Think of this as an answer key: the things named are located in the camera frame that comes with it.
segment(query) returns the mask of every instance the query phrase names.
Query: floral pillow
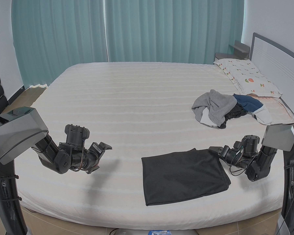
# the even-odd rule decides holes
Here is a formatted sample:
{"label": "floral pillow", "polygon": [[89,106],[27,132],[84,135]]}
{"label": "floral pillow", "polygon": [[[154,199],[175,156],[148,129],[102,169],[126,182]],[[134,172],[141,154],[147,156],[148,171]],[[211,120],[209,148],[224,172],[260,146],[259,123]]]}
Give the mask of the floral pillow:
{"label": "floral pillow", "polygon": [[214,63],[224,71],[242,95],[253,94],[278,98],[282,95],[250,60],[224,58]]}

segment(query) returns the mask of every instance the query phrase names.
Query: mattress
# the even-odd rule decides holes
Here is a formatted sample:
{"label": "mattress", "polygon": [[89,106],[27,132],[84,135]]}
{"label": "mattress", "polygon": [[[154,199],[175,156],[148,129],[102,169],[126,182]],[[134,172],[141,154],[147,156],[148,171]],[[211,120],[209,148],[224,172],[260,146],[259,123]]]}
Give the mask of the mattress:
{"label": "mattress", "polygon": [[[270,174],[250,182],[233,177],[227,191],[185,202],[146,206],[141,157],[170,152],[233,146],[244,135],[263,137],[266,126],[251,115],[210,128],[195,120],[195,99],[215,89],[238,93],[216,65],[178,63],[90,63],[63,72],[36,100],[36,108],[58,144],[66,124],[90,130],[86,140],[104,142],[99,170],[90,175],[60,175],[42,166],[29,149],[15,160],[21,204],[34,211],[76,223],[144,230],[211,227],[239,221],[282,207],[283,155],[276,154]],[[260,98],[274,123],[294,117],[279,99]]]}

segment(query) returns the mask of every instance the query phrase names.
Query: bed sheet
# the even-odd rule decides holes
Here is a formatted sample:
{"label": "bed sheet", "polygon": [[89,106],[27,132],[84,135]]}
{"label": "bed sheet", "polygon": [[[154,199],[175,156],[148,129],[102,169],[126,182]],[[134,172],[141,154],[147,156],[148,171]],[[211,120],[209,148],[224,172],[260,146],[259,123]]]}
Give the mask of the bed sheet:
{"label": "bed sheet", "polygon": [[[216,65],[178,63],[78,64],[61,74],[32,105],[58,144],[66,124],[90,130],[86,140],[113,147],[100,169],[87,175],[57,174],[43,167],[31,149],[15,160],[21,204],[76,223],[145,230],[198,229],[239,221],[282,207],[283,155],[276,154],[270,174],[250,182],[233,177],[227,191],[180,203],[146,206],[141,157],[170,152],[230,147],[244,135],[263,137],[266,126],[251,115],[231,119],[226,129],[195,120],[195,99],[215,89],[238,93]],[[292,123],[282,102],[260,98],[274,123]]]}

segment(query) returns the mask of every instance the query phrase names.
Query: white headboard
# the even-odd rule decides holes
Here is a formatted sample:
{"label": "white headboard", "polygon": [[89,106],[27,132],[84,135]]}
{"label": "white headboard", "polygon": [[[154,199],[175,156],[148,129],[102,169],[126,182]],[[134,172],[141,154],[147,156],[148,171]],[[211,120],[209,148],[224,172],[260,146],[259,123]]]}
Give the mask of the white headboard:
{"label": "white headboard", "polygon": [[281,99],[294,114],[294,52],[254,33],[249,59],[278,87]]}

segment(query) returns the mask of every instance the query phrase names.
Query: teal curtain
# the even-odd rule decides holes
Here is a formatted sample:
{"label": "teal curtain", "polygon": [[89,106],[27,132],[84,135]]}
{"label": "teal curtain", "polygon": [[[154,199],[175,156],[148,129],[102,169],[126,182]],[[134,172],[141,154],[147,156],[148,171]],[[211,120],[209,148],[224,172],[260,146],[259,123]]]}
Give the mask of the teal curtain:
{"label": "teal curtain", "polygon": [[105,0],[111,61],[211,64],[241,41],[244,0]]}
{"label": "teal curtain", "polygon": [[25,88],[78,63],[107,62],[103,0],[12,0],[12,31]]}

